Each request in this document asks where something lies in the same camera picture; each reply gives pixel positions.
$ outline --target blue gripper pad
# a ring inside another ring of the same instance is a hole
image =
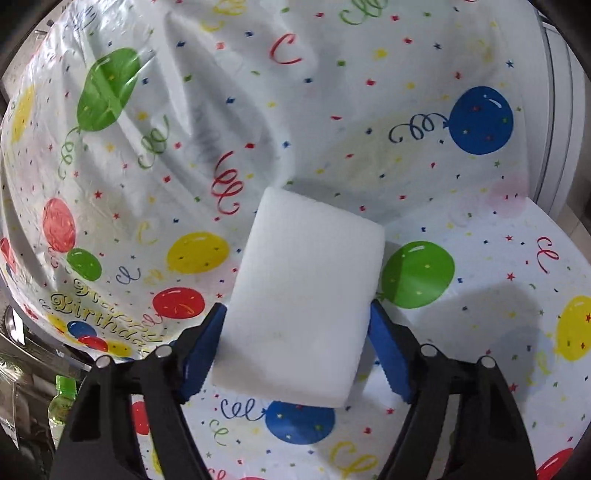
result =
[[[185,401],[199,393],[213,365],[213,358],[216,356],[226,311],[226,307],[220,304],[219,308],[214,312],[210,323],[205,327],[205,330],[201,333],[185,360],[183,370],[184,382],[179,392]]]
[[[377,300],[371,304],[368,336],[390,389],[406,403],[412,403],[415,392],[408,366],[420,348],[417,340],[407,327],[393,324]]]

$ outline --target green balloon print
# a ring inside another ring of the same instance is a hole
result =
[[[72,269],[86,280],[98,280],[103,273],[103,268],[100,266],[99,260],[82,248],[73,248],[70,250],[67,260]]]
[[[403,309],[417,309],[437,300],[452,282],[452,256],[431,242],[412,242],[390,257],[382,271],[382,293]]]
[[[78,126],[68,132],[61,147],[58,176],[62,180],[66,178],[64,164],[74,161],[70,136],[82,131],[98,132],[115,123],[134,91],[140,68],[139,55],[133,48],[115,50],[90,68],[78,101]]]

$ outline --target plastic bottle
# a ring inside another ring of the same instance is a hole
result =
[[[56,376],[57,395],[53,398],[47,409],[49,428],[53,443],[57,448],[60,443],[61,433],[64,430],[68,414],[76,399],[76,380],[69,377]]]

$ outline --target green bottle cap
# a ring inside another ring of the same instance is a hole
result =
[[[68,395],[69,397],[76,396],[76,380],[70,377],[62,377],[56,375],[56,389],[59,393]]]

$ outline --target party tablecloth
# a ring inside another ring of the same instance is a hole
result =
[[[549,475],[587,426],[591,268],[527,198],[519,46],[490,1],[76,0],[2,123],[14,299],[94,357],[142,358],[230,302],[283,187],[386,226],[377,297],[419,341],[498,361]],[[376,478],[407,408],[368,347],[343,409],[208,383],[184,412],[218,480],[345,480]]]

